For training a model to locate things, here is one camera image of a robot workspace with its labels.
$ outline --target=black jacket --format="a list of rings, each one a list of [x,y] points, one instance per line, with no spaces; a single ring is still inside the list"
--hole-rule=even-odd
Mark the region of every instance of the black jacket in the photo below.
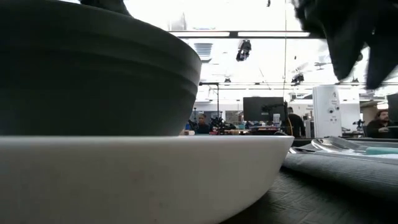
[[[297,114],[289,114],[289,120],[292,124],[293,136],[295,138],[300,138],[301,136],[305,136],[305,127],[303,119]]]
[[[387,126],[384,126],[383,123],[379,119],[375,119],[366,126],[366,135],[370,138],[388,138],[395,139],[398,138],[398,133],[396,128],[391,128],[389,132],[381,133],[379,132],[380,128],[388,128],[388,126],[395,126],[393,122],[389,121]]]
[[[207,124],[198,124],[197,134],[208,134],[210,132],[210,126]]]

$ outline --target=person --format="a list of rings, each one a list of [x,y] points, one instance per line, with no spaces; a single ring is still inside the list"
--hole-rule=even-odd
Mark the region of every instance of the person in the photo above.
[[[366,132],[370,138],[397,138],[397,131],[389,129],[394,123],[388,117],[388,110],[379,110],[374,120],[369,122]]]
[[[301,119],[299,115],[293,112],[293,108],[291,106],[287,108],[287,111],[289,112],[288,117],[292,125],[293,136],[295,138],[301,138],[301,136],[305,136],[305,127],[303,119]]]
[[[210,126],[206,124],[206,115],[199,114],[198,116],[198,129],[196,130],[197,134],[208,134],[210,132]]]

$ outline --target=fluorescent light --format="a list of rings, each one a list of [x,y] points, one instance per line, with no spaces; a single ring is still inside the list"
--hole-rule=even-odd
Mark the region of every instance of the fluorescent light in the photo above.
[[[197,99],[195,100],[195,103],[210,103],[209,99]]]
[[[239,32],[238,37],[308,37],[308,32]]]
[[[236,82],[236,83],[220,83],[220,85],[254,85],[254,83],[250,83],[250,82]]]
[[[377,105],[378,110],[386,110],[388,109],[388,103],[381,103]]]
[[[229,37],[229,32],[200,31],[200,32],[169,32],[176,37]]]

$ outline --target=desk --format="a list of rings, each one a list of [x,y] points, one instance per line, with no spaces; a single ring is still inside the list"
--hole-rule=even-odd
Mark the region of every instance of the desk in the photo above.
[[[226,134],[232,134],[232,135],[244,135],[246,133],[250,132],[248,129],[234,129],[234,130],[225,130]]]
[[[363,132],[353,132],[353,133],[342,133],[341,137],[343,138],[359,138],[361,136],[364,136]]]
[[[275,126],[256,127],[250,129],[250,133],[252,135],[274,135],[277,131],[279,131],[279,128]]]
[[[396,223],[397,206],[282,168],[263,197],[221,224]]]

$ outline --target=white bowl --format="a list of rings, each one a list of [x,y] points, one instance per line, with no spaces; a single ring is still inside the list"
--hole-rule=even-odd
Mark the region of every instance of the white bowl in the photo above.
[[[218,223],[272,185],[290,136],[0,138],[1,223]]]

